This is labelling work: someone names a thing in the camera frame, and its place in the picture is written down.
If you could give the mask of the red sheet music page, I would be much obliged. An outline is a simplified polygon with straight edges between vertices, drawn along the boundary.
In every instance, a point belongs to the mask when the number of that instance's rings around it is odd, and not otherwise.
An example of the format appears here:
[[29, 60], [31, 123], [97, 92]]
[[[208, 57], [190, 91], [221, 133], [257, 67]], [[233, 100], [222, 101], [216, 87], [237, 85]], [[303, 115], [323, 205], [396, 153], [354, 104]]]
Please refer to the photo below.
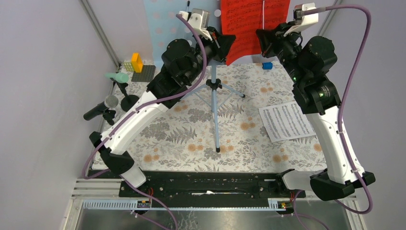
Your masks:
[[223, 34], [235, 35], [226, 64], [244, 56], [260, 54], [257, 29], [273, 29], [286, 22], [289, 0], [222, 0], [220, 21]]

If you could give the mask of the light blue music stand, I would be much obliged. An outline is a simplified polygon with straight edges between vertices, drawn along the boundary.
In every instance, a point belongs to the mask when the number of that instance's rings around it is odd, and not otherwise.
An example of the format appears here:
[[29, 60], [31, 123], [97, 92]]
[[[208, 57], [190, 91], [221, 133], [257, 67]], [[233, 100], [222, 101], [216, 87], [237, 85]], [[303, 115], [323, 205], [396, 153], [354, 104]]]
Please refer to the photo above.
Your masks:
[[[151, 42], [153, 45], [153, 58], [157, 67], [162, 67], [162, 53], [166, 50], [168, 44], [175, 39], [185, 39], [194, 48], [199, 46], [195, 41], [189, 28], [185, 26], [177, 17], [179, 11], [189, 12], [194, 8], [206, 10], [209, 12], [207, 19], [208, 25], [221, 30], [221, 10], [219, 0], [145, 0], [145, 10], [147, 14], [148, 26], [150, 29]], [[209, 76], [202, 81], [200, 86], [187, 93], [183, 99], [188, 96], [196, 95], [202, 102], [205, 102], [214, 115], [214, 143], [216, 152], [220, 152], [220, 137], [218, 126], [218, 111], [223, 105], [218, 99], [218, 90], [223, 87], [220, 84], [215, 90], [207, 86], [206, 82], [215, 83], [217, 73], [216, 68], [219, 62], [209, 61]]]

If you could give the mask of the white sheet music page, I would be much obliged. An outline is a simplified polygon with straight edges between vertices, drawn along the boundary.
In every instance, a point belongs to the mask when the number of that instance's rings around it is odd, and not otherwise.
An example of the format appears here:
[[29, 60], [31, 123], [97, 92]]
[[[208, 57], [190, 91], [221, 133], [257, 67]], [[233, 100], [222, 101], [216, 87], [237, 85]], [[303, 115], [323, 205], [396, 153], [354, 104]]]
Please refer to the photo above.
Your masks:
[[296, 102], [259, 108], [271, 142], [314, 136], [316, 133]]

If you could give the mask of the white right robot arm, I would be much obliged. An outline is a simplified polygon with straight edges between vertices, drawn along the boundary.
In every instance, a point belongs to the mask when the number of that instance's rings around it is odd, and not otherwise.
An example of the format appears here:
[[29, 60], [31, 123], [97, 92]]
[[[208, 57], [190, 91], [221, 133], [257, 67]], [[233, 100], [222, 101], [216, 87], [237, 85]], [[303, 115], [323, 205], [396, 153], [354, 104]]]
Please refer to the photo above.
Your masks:
[[286, 170], [277, 175], [275, 193], [287, 197], [293, 190], [314, 192], [323, 201], [345, 198], [376, 181], [365, 171], [352, 149], [343, 121], [338, 117], [341, 100], [327, 78], [337, 56], [331, 40], [312, 37], [306, 45], [297, 43], [299, 32], [287, 34], [292, 23], [272, 30], [258, 29], [262, 56], [276, 57], [293, 81], [293, 96], [309, 120], [322, 148], [326, 168], [322, 171]]

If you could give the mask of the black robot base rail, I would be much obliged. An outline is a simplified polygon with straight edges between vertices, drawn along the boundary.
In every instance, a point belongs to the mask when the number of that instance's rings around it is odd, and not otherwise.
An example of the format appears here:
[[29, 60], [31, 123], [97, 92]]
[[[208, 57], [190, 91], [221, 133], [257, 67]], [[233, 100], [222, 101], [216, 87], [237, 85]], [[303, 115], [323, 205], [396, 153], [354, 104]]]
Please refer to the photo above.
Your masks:
[[169, 208], [262, 208], [270, 198], [290, 201], [275, 173], [146, 171], [138, 189]]

